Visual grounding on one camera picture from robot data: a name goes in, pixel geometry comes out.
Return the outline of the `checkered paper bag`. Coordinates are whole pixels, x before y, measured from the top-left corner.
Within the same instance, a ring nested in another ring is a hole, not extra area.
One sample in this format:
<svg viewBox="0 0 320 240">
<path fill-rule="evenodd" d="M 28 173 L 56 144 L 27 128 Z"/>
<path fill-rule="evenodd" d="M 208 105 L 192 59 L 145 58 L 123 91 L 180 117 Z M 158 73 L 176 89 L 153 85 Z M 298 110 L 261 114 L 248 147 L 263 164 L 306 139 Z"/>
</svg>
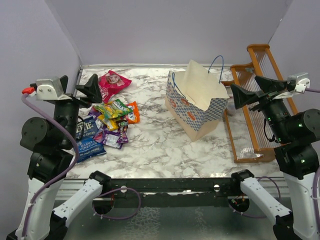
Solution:
<svg viewBox="0 0 320 240">
<path fill-rule="evenodd" d="M 169 71 L 164 100 L 169 112 L 195 142 L 217 128 L 229 96 L 221 75 L 190 60 L 186 70 Z"/>
</svg>

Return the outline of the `green Savoria snack packet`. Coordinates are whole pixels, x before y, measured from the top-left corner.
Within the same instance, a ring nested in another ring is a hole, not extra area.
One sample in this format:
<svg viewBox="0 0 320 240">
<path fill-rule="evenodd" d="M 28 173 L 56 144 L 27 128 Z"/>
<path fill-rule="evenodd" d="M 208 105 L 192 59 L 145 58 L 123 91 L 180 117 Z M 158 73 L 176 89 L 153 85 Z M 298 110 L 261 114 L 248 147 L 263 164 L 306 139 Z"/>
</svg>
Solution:
<svg viewBox="0 0 320 240">
<path fill-rule="evenodd" d="M 93 108 L 100 112 L 105 119 L 116 119 L 118 117 L 123 117 L 133 112 L 132 109 L 126 106 L 119 99 L 116 99 L 108 103 L 95 105 Z"/>
</svg>

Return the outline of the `dark green snack packet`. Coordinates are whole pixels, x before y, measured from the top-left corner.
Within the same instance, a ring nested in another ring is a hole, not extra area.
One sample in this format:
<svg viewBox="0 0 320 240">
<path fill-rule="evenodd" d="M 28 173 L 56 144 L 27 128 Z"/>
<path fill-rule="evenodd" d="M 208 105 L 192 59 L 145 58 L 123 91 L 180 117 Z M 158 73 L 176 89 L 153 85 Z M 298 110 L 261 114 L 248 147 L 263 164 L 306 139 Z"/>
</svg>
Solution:
<svg viewBox="0 0 320 240">
<path fill-rule="evenodd" d="M 125 119 L 122 119 L 117 122 L 118 124 L 118 133 L 119 133 L 119 139 L 117 140 L 117 143 L 119 144 L 127 144 L 129 142 L 127 131 L 128 131 L 128 121 Z"/>
</svg>

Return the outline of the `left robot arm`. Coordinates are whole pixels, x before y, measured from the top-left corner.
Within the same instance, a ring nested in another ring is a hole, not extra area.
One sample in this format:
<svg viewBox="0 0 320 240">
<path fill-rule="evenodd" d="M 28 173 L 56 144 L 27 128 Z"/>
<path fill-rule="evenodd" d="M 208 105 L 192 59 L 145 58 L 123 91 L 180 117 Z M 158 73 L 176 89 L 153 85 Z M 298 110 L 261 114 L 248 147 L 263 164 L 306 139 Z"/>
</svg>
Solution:
<svg viewBox="0 0 320 240">
<path fill-rule="evenodd" d="M 106 197 L 111 178 L 95 171 L 64 204 L 55 199 L 67 173 L 80 157 L 76 143 L 79 109 L 102 101 L 98 76 L 67 93 L 68 77 L 38 79 L 22 91 L 22 102 L 37 117 L 28 119 L 21 130 L 20 145 L 32 152 L 28 174 L 28 193 L 21 222 L 7 235 L 9 240 L 62 240 L 70 223 L 96 197 Z"/>
</svg>

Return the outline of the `purple candy bag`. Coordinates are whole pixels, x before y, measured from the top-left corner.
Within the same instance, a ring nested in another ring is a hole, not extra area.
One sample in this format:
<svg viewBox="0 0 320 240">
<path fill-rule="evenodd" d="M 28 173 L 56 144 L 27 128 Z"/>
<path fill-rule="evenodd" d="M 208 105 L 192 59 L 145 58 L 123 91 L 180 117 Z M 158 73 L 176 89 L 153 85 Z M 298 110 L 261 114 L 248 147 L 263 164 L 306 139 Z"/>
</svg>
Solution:
<svg viewBox="0 0 320 240">
<path fill-rule="evenodd" d="M 101 127 L 95 134 L 93 139 L 97 143 L 119 150 L 123 147 L 123 143 L 118 142 L 118 140 L 120 139 L 120 133 L 117 131 L 109 131 L 106 126 Z"/>
<path fill-rule="evenodd" d="M 95 121 L 100 121 L 101 119 L 99 118 L 102 115 L 102 113 L 98 110 L 96 110 L 93 106 L 88 112 L 88 116 L 92 117 Z"/>
</svg>

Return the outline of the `orange Savoria snack packet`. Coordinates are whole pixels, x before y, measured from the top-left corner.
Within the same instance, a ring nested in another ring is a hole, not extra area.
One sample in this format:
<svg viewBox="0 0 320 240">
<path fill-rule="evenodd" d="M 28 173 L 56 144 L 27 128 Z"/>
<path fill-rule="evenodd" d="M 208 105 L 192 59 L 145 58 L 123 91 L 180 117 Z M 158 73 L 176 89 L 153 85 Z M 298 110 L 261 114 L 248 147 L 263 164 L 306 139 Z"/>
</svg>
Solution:
<svg viewBox="0 0 320 240">
<path fill-rule="evenodd" d="M 138 109 L 137 102 L 131 102 L 126 105 L 131 112 L 127 115 L 127 121 L 129 124 L 137 124 L 140 122 L 140 113 Z"/>
</svg>

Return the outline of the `blue kettle chips bag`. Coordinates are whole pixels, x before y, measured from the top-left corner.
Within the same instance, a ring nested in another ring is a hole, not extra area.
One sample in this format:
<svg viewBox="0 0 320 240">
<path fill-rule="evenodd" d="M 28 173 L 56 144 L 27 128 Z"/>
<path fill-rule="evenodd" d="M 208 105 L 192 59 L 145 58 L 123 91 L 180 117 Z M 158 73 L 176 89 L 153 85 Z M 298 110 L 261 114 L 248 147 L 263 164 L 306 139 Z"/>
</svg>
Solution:
<svg viewBox="0 0 320 240">
<path fill-rule="evenodd" d="M 76 143 L 79 150 L 77 163 L 81 163 L 89 158 L 105 155 L 103 145 L 94 140 L 98 133 L 98 127 L 92 116 L 79 121 L 76 126 Z"/>
</svg>

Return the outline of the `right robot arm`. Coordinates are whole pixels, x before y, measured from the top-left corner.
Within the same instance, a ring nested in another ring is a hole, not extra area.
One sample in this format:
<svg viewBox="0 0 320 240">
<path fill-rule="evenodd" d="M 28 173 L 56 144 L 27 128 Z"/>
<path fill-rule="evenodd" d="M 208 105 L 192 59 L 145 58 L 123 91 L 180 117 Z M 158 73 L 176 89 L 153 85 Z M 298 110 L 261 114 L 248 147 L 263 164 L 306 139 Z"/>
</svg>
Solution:
<svg viewBox="0 0 320 240">
<path fill-rule="evenodd" d="M 291 208 L 283 206 L 266 191 L 248 171 L 232 174 L 229 189 L 252 200 L 273 225 L 279 240 L 317 240 L 320 237 L 320 162 L 312 144 L 320 139 L 320 112 L 312 108 L 291 115 L 285 98 L 310 90 L 306 72 L 291 75 L 287 80 L 256 76 L 259 91 L 231 85 L 236 109 L 249 106 L 262 112 L 279 146 L 275 159 L 287 183 Z"/>
</svg>

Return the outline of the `red snack bag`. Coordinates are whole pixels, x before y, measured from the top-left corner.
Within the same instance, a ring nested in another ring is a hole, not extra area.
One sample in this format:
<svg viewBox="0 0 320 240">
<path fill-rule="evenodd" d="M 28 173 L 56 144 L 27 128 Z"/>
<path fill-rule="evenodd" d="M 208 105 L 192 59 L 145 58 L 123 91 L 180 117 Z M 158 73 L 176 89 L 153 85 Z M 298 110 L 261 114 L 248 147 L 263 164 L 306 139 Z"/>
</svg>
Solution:
<svg viewBox="0 0 320 240">
<path fill-rule="evenodd" d="M 104 103 L 109 102 L 112 96 L 127 88 L 131 83 L 131 80 L 109 70 L 106 74 L 98 78 L 102 101 Z"/>
</svg>

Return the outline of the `yellow snack packet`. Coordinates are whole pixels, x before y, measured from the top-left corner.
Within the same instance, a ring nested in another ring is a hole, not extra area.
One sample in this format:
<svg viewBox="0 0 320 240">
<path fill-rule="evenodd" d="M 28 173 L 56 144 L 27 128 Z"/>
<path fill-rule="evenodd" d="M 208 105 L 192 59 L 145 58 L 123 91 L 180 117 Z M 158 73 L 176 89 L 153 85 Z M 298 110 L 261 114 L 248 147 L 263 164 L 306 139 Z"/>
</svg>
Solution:
<svg viewBox="0 0 320 240">
<path fill-rule="evenodd" d="M 109 131 L 115 131 L 119 128 L 114 118 L 109 119 L 109 118 L 105 118 L 103 115 L 99 115 L 97 119 L 100 120 L 107 127 Z"/>
</svg>

